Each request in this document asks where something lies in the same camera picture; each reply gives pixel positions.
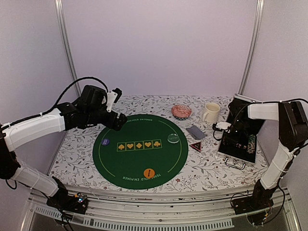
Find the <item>blue round blind button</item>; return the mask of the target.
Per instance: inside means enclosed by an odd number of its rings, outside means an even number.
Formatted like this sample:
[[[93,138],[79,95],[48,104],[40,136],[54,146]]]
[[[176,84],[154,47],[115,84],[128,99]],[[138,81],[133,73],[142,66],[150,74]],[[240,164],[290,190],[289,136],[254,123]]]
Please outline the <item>blue round blind button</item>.
[[[103,138],[101,141],[102,146],[107,146],[110,144],[110,139],[109,138]]]

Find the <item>clear green dealer button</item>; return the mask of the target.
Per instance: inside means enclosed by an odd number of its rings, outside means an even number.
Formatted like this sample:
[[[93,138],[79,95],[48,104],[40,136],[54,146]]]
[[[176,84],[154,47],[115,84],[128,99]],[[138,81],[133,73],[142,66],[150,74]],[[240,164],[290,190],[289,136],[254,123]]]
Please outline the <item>clear green dealer button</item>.
[[[180,141],[180,138],[176,133],[171,133],[171,134],[168,135],[167,141],[169,143],[175,144],[175,143],[178,143]]]

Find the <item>orange round blind button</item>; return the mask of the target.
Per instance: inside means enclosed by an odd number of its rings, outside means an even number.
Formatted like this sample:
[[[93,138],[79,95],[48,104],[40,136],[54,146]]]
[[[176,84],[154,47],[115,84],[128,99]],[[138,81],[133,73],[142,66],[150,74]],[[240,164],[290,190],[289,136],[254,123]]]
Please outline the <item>orange round blind button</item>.
[[[155,176],[155,171],[152,168],[147,168],[144,170],[143,175],[145,178],[150,179]]]

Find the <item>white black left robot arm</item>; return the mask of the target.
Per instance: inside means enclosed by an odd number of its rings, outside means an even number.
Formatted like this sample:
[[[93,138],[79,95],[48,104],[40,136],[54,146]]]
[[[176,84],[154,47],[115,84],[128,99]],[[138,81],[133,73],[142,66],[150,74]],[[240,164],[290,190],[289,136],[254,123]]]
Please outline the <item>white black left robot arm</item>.
[[[126,123],[124,114],[112,111],[112,106],[122,95],[118,88],[109,90],[86,85],[81,95],[72,103],[57,99],[51,109],[0,127],[0,178],[14,180],[40,191],[61,209],[71,205],[72,197],[60,180],[47,176],[37,169],[18,161],[15,150],[33,140],[73,128],[86,129],[102,124],[119,131]]]

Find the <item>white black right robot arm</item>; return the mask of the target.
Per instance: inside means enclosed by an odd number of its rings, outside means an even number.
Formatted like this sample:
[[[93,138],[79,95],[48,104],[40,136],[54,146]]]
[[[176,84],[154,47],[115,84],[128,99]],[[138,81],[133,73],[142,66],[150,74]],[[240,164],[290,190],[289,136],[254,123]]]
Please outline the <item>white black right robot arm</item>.
[[[253,210],[259,210],[267,203],[293,159],[307,146],[308,119],[302,102],[302,99],[254,102],[234,98],[228,106],[228,126],[223,132],[221,145],[237,157],[254,152],[252,146],[264,122],[275,121],[278,125],[276,153],[249,198],[249,206]]]

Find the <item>green chip stack in case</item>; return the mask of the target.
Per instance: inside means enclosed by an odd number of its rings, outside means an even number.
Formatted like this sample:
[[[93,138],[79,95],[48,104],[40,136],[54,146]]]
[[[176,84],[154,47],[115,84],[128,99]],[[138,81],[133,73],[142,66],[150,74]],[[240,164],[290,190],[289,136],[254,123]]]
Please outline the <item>green chip stack in case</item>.
[[[256,136],[254,134],[251,134],[248,137],[248,144],[247,144],[247,152],[249,154],[253,154],[254,153],[255,145],[256,145]]]

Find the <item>cream ceramic mug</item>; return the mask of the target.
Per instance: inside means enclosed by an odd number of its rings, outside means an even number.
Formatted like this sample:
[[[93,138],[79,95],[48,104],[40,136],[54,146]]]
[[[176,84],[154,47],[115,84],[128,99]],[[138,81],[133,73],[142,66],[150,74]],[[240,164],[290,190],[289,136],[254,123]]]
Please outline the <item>cream ceramic mug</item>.
[[[202,112],[202,122],[216,123],[220,112],[220,106],[217,103],[206,103]]]

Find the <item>red black triangle token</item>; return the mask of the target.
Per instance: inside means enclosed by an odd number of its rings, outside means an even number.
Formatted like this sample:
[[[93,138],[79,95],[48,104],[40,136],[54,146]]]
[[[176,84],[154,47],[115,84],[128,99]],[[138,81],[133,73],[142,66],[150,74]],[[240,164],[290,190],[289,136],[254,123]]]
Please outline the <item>red black triangle token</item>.
[[[202,142],[200,141],[200,142],[190,144],[190,147],[192,147],[194,150],[200,153],[202,151]]]

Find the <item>round green poker mat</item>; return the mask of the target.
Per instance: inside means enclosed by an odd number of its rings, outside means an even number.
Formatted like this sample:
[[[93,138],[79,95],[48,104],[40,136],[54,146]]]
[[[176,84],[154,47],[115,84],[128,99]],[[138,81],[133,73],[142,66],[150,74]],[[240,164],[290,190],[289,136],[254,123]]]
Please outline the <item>round green poker mat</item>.
[[[167,137],[176,133],[180,141],[169,143]],[[110,144],[102,146],[103,138]],[[185,134],[172,121],[155,115],[128,116],[120,131],[104,128],[93,145],[92,158],[96,169],[115,186],[145,190],[161,186],[176,177],[188,157],[189,145]],[[155,171],[147,179],[143,172]]]

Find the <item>red patterned small bowl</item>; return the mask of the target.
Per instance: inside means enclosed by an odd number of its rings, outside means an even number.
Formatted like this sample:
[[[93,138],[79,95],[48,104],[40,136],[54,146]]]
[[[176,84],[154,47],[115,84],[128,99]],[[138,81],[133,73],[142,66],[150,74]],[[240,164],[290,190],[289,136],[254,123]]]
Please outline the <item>red patterned small bowl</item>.
[[[178,120],[186,120],[192,114],[192,109],[187,105],[177,104],[171,108],[171,113]]]

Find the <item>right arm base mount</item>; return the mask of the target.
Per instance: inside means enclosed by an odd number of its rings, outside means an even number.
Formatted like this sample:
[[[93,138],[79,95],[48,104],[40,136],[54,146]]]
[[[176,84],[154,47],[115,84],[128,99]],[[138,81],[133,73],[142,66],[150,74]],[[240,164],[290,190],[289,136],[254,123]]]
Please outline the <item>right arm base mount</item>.
[[[246,214],[248,222],[254,226],[261,226],[266,223],[274,205],[272,199],[255,201],[253,196],[242,193],[235,193],[231,197],[230,204],[236,215]]]

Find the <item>aluminium frame post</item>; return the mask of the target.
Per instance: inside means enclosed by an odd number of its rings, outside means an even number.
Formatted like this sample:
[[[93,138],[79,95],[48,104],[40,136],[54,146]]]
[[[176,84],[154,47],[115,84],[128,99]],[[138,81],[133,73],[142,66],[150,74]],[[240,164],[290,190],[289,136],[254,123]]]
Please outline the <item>aluminium frame post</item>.
[[[256,6],[256,12],[255,12],[255,18],[254,18],[254,24],[253,24],[253,30],[252,30],[252,37],[249,45],[248,50],[248,56],[246,59],[244,72],[242,76],[242,80],[240,83],[238,94],[243,95],[248,83],[253,58],[257,46],[258,36],[262,24],[262,17],[263,17],[263,10],[264,10],[264,0],[257,0],[257,6]]]
[[[72,81],[77,80],[77,73],[74,65],[73,55],[70,49],[68,33],[66,29],[65,17],[64,17],[64,8],[62,0],[55,0],[55,9],[58,20],[58,25],[60,29],[60,35],[64,46],[64,52],[66,55],[69,72],[72,78]]]

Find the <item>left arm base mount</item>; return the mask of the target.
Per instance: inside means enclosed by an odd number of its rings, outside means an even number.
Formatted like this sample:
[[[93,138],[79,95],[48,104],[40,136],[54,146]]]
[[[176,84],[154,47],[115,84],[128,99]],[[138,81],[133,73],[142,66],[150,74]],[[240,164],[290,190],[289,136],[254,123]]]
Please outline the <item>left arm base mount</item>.
[[[79,192],[74,195],[69,195],[68,192],[61,191],[49,197],[46,202],[50,207],[83,215],[86,214],[88,203],[88,196],[86,194]]]

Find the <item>aluminium front rail frame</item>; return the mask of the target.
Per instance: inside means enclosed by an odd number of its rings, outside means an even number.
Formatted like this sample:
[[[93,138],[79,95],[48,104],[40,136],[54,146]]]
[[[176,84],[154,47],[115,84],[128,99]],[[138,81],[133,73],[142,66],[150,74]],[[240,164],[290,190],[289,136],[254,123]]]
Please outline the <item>aluminium front rail frame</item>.
[[[69,224],[32,191],[26,204],[23,231],[299,231],[291,196],[286,188],[273,195],[267,223],[250,223],[249,213],[236,214],[231,200],[252,193],[252,187],[204,192],[122,192],[69,186],[82,192],[89,205],[84,215],[69,213]]]

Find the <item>left aluminium frame post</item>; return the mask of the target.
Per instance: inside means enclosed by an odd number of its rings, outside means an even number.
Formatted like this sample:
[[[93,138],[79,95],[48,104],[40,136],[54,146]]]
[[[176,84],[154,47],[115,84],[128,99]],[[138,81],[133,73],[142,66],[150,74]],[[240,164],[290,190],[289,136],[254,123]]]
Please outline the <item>left aluminium frame post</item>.
[[[69,72],[72,78],[72,81],[77,80],[77,73],[74,65],[73,55],[70,49],[68,33],[66,29],[65,17],[64,17],[64,8],[62,0],[55,0],[55,9],[58,20],[58,25],[60,29],[60,35],[64,46],[64,52],[66,55]]]

